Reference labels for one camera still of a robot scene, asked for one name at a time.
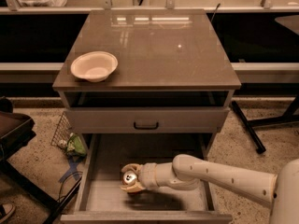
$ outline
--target bowl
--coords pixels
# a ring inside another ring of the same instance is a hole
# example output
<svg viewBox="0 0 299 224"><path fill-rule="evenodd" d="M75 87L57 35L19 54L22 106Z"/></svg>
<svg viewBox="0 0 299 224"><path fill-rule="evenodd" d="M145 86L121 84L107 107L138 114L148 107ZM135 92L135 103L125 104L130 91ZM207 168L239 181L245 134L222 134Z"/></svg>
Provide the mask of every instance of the bowl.
<svg viewBox="0 0 299 224"><path fill-rule="evenodd" d="M118 66L118 60L110 53L94 51L79 56L71 64L71 73L90 82L99 82L107 77Z"/></svg>

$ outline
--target drawer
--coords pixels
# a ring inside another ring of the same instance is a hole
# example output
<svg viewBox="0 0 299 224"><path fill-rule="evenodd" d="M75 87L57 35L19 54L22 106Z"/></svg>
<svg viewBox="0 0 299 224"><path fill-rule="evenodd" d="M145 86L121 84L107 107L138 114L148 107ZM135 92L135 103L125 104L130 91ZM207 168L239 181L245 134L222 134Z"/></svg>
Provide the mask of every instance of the drawer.
<svg viewBox="0 0 299 224"><path fill-rule="evenodd" d="M214 133L229 108L71 108L76 133Z"/></svg>
<svg viewBox="0 0 299 224"><path fill-rule="evenodd" d="M198 139L186 133L94 134L76 199L63 223L229 223L214 210L208 183L178 191L170 188L128 195L120 189L128 163L171 162L180 153L201 157Z"/></svg>

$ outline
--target speckled floor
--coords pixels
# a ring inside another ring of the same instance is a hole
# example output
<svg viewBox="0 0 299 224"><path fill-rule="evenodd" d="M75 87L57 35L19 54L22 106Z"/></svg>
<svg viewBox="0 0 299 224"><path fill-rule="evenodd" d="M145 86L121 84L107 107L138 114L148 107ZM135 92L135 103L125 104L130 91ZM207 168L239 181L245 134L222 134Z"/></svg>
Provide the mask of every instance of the speckled floor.
<svg viewBox="0 0 299 224"><path fill-rule="evenodd" d="M281 115L292 98L238 98L236 99L248 117L257 119ZM60 179L69 169L68 159L56 146L51 144L63 106L59 99L12 99L14 112L30 115L36 125L36 137L13 155L9 162L19 172L58 199L75 183L70 178L62 193ZM267 151L259 155L241 121L230 112L224 127L217 135L209 152L210 161L229 164L269 173L278 173L288 161L299 157L299 124L289 124L272 128L256 129ZM77 169L83 170L83 162ZM234 224L265 224L270 211L230 191L215 187L217 205L221 213L232 214ZM16 212L7 223L43 223L49 211L34 200L6 176L0 174L0 203L14 203ZM64 210L72 212L75 200Z"/></svg>

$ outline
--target sneaker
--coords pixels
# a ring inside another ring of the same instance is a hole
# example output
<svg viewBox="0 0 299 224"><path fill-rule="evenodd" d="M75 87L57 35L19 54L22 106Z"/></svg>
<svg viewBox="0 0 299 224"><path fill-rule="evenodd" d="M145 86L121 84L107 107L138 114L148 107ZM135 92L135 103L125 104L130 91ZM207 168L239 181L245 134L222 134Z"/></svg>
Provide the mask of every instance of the sneaker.
<svg viewBox="0 0 299 224"><path fill-rule="evenodd" d="M0 223L4 223L15 211L13 204L0 204Z"/></svg>

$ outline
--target desk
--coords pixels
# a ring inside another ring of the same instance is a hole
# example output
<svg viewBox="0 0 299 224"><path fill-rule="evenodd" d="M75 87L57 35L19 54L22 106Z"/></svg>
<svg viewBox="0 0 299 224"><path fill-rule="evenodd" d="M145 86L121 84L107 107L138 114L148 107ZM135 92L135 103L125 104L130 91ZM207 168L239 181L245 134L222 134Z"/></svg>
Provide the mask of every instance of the desk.
<svg viewBox="0 0 299 224"><path fill-rule="evenodd" d="M97 50L116 56L115 72L100 83L73 77L71 63ZM73 131L81 134L90 151L76 211L62 220L209 218L228 223L226 215L211 215L215 210L208 204L207 183L190 194L195 199L182 193L181 199L174 193L146 193L141 199L147 202L136 209L140 199L119 189L120 166L128 161L171 161L181 152L206 157L239 87L203 10L92 11L53 85ZM159 212L154 212L157 202L150 202L156 195L163 197Z"/></svg>

